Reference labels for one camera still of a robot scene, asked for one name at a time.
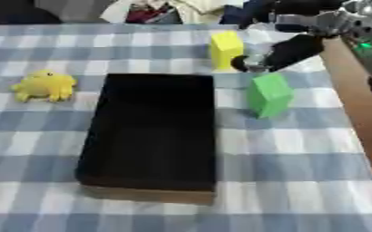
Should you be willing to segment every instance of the fabric pile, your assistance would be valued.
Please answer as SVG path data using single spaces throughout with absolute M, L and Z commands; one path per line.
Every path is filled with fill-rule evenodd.
M 148 24 L 166 19 L 169 24 L 218 24 L 223 13 L 224 3 L 219 0 L 118 0 L 101 18 L 111 23 Z

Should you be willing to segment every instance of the floor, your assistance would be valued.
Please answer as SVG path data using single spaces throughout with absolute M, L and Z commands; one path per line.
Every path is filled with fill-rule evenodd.
M 372 91 L 367 84 L 368 73 L 340 39 L 328 40 L 325 46 L 321 57 L 372 164 Z

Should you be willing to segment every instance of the checkered tablecloth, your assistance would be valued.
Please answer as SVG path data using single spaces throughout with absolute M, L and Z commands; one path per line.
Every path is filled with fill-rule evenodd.
M 211 73 L 225 25 L 0 26 L 0 231 L 372 232 L 372 170 L 318 57 L 282 71 L 288 111 L 256 120 L 251 73 L 214 73 L 219 183 L 213 206 L 86 197 L 73 177 L 106 73 Z M 247 52 L 288 39 L 257 25 Z M 31 71 L 78 80 L 70 101 L 17 102 Z

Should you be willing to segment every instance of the green light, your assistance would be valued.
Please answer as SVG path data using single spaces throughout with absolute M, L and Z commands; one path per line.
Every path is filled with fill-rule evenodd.
M 361 43 L 360 46 L 361 46 L 362 48 L 372 48 L 371 43 Z

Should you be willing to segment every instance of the white cloth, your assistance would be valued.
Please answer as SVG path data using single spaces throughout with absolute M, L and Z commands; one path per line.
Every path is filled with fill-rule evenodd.
M 124 23 L 132 2 L 133 0 L 119 0 L 109 5 L 100 17 L 110 23 Z
M 178 10 L 184 24 L 216 24 L 224 7 L 223 0 L 119 0 L 109 5 L 101 18 L 110 23 L 124 23 L 131 4 L 159 9 L 166 3 Z
M 175 7 L 184 24 L 218 23 L 222 16 L 222 0 L 168 0 Z

